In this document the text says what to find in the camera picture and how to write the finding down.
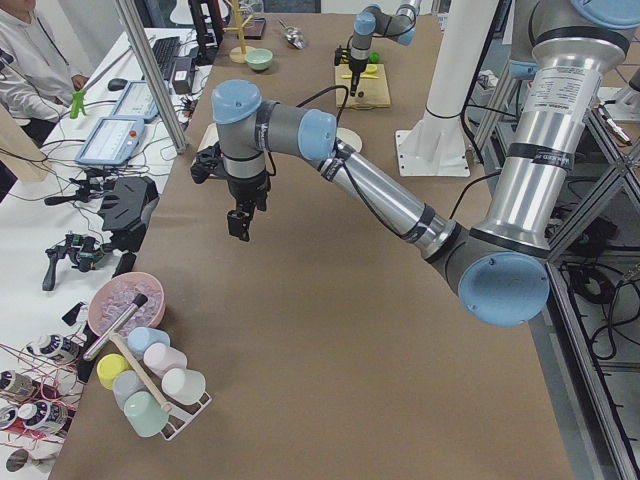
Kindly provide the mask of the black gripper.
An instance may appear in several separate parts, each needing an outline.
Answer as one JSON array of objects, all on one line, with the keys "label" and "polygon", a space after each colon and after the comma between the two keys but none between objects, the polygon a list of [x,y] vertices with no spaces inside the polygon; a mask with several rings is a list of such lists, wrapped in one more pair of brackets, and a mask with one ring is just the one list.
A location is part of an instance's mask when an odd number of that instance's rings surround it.
[{"label": "black gripper", "polygon": [[190,173],[196,184],[213,178],[227,182],[229,191],[236,200],[235,208],[227,213],[228,232],[231,236],[248,242],[255,208],[259,211],[267,209],[271,184],[265,155],[257,153],[248,158],[232,158],[225,155],[220,142],[216,142],[197,153]]},{"label": "black gripper", "polygon": [[368,47],[338,46],[334,52],[334,65],[346,62],[351,70],[350,95],[355,97],[358,91],[361,73],[366,70],[369,59]]}]

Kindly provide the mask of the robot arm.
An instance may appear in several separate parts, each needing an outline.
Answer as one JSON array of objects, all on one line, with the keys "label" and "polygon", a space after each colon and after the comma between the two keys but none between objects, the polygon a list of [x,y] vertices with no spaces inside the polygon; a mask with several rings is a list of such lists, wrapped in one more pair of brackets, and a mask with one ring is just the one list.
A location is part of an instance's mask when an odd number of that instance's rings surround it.
[{"label": "robot arm", "polygon": [[545,230],[606,74],[639,26],[635,1],[521,1],[512,50],[536,71],[485,218],[471,228],[439,215],[338,136],[336,117],[262,97],[245,79],[211,95],[217,138],[191,166],[196,183],[222,179],[235,199],[229,233],[247,240],[271,187],[268,156],[298,157],[415,246],[477,319],[515,326],[550,294]]},{"label": "robot arm", "polygon": [[371,4],[355,17],[353,33],[347,46],[338,48],[334,59],[334,64],[338,65],[342,55],[346,55],[351,72],[351,97],[356,96],[360,77],[369,63],[373,38],[378,36],[404,46],[410,45],[416,33],[415,25],[421,3],[421,0],[402,1],[393,15],[384,13],[379,5]]}]

